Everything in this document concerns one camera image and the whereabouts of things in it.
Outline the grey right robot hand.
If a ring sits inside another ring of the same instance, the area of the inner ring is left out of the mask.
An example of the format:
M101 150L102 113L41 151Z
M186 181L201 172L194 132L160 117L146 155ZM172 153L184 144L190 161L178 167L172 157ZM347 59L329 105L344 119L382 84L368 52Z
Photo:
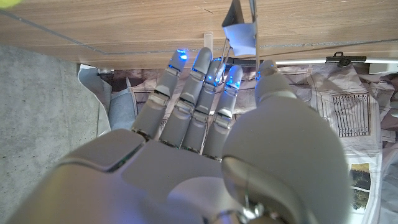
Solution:
M346 223L343 147L273 60L256 106L233 119L242 68L230 68L213 121L222 60L202 48L165 126L187 55L176 50L132 127L67 154L9 223Z

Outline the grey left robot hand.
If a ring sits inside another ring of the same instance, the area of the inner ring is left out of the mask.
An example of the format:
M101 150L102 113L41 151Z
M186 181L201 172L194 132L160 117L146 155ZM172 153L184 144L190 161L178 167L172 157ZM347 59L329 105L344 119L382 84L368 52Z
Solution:
M398 92L395 92L390 100L390 114L391 116L398 118Z

